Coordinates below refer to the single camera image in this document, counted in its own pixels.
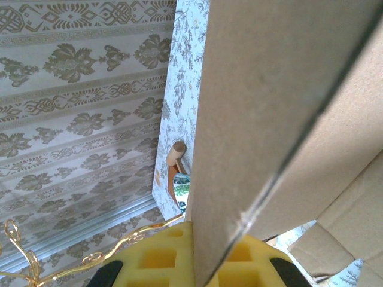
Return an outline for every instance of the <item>yellow foam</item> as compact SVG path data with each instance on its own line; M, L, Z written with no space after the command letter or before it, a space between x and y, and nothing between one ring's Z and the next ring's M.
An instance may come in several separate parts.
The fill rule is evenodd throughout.
M288 255L245 236L207 287L285 287L270 259ZM193 227L182 222L111 257L123 262L113 287L195 287Z

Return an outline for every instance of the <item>gold wire ornament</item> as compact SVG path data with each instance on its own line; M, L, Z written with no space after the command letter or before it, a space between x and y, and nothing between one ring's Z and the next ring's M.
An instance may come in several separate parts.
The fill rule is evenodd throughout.
M89 254L88 256L83 258L81 266L55 272L43 278L40 278L41 267L39 265L36 254L32 250L28 250L28 251L24 250L24 248L21 246L22 236L19 231L19 228L13 220L9 219L4 224L5 235L13 243L13 245L24 255L25 259L27 260L29 264L29 271L28 271L28 275L0 271L0 276L22 278L24 280L27 280L28 287L44 286L46 283L51 282L53 280L57 280L59 278L62 278L74 273L86 271L88 269L101 265L105 260L113 256L121 248L123 244L125 243L135 244L145 238L145 232L166 227L169 224L172 224L175 221L181 219L182 217L183 215L179 214L163 223L143 226L122 237L113 247L113 249L109 251L107 254L103 254L102 252L95 252L95 253ZM0 255L1 254L2 254L2 245L0 243Z

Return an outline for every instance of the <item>small cardboard box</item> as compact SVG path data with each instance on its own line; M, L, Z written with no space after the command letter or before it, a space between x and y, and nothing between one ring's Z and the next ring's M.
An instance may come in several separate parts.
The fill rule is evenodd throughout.
M318 218L382 149L381 74L348 81L323 113L382 9L211 1L186 215L197 287L245 233L266 239ZM337 266L353 258L338 254Z

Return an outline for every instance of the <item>gold decorative frame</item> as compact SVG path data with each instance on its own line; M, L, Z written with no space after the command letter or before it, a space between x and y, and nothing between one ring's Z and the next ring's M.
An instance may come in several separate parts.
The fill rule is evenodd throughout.
M7 237L13 243L13 245L24 255L25 259L27 260L29 264L29 272L28 272L28 275L24 275L24 274L0 271L0 276L18 277L18 278L25 279L28 281L28 287L44 286L46 283L50 281L57 280L61 277L65 277L74 273L86 271L88 269L101 265L105 260L107 260L112 255L114 255L124 243L129 243L129 244L137 243L138 241L145 238L145 232L166 227L169 224L172 224L175 221L181 219L182 217L183 215L179 214L163 223L143 226L122 237L117 242L115 247L111 251L109 251L107 254L103 254L101 252L95 252L95 253L89 254L88 256L84 257L84 259L82 260L83 265L74 267L71 269L55 272L43 278L40 278L41 268L39 266L38 258L36 254L32 250L25 251L25 249L21 246L22 237L21 237L19 228L13 220L9 219L5 222L5 226L4 226L5 235L7 235ZM2 246L0 244L0 255L1 255L1 252L2 252Z

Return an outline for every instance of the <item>yellow foam insert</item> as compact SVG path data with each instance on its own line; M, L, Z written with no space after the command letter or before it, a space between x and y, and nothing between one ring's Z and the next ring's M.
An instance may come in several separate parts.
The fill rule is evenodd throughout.
M285 287L270 259L285 253L245 236L207 287ZM195 287L193 226L182 222L112 256L124 263L113 287Z

